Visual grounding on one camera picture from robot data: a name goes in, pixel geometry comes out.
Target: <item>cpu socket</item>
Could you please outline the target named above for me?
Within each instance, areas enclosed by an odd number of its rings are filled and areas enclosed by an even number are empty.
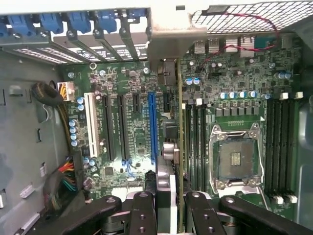
[[[209,174],[213,191],[224,195],[260,193],[263,182],[262,132],[258,123],[249,130],[223,131],[214,125],[209,142]]]

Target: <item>screw hole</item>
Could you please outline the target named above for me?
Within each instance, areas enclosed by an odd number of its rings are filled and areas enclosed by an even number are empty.
[[[215,229],[213,227],[209,227],[209,233],[214,233],[215,232]]]
[[[138,229],[138,232],[140,232],[140,233],[144,233],[146,231],[146,229],[144,228],[144,227],[140,227],[139,229]]]

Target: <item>metal mesh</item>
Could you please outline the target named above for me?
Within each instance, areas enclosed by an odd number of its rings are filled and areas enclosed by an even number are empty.
[[[38,49],[39,49],[39,50],[42,50],[42,51],[44,51],[44,52],[48,52],[48,53],[50,53],[50,54],[52,54],[52,55],[58,56],[58,57],[60,57],[60,59],[65,58],[65,59],[67,59],[68,61],[72,61],[72,62],[74,62],[74,63],[82,63],[82,61],[80,61],[80,60],[78,60],[78,59],[76,59],[76,58],[74,58],[74,57],[72,57],[72,56],[70,56],[70,55],[67,55],[67,54],[65,54],[65,53],[62,53],[62,52],[60,52],[60,51],[58,51],[58,50],[55,50],[55,49],[53,49],[53,48],[50,48],[50,47],[44,47],[44,48],[38,48]]]
[[[232,5],[228,13],[251,14],[271,20],[278,30],[313,15],[313,1],[265,2],[254,5]],[[273,31],[263,20],[232,15],[201,15],[197,11],[192,23],[206,25],[208,34]]]
[[[47,60],[47,61],[50,61],[50,62],[53,62],[53,63],[56,63],[56,64],[66,64],[66,62],[63,61],[63,60],[58,60],[58,59],[55,59],[53,57],[46,56],[46,55],[40,54],[38,52],[29,50],[29,49],[26,49],[26,48],[24,48],[24,49],[15,49],[14,51],[17,51],[19,53],[23,53],[23,54],[26,54],[26,55],[30,55],[30,56],[33,56],[33,57],[36,57],[36,58],[39,58],[39,59],[42,59],[42,60]]]

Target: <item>white pci slot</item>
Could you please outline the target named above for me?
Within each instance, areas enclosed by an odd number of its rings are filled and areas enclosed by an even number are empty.
[[[97,158],[100,154],[100,150],[99,150],[99,134],[94,94],[84,93],[84,98],[85,98],[90,157]]]

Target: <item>blue pcie slot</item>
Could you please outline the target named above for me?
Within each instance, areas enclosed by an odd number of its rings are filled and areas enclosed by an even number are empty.
[[[157,145],[157,104],[156,94],[154,92],[148,93],[148,105],[149,105],[149,120],[150,120],[150,139],[151,139],[151,163],[156,162],[158,155]]]

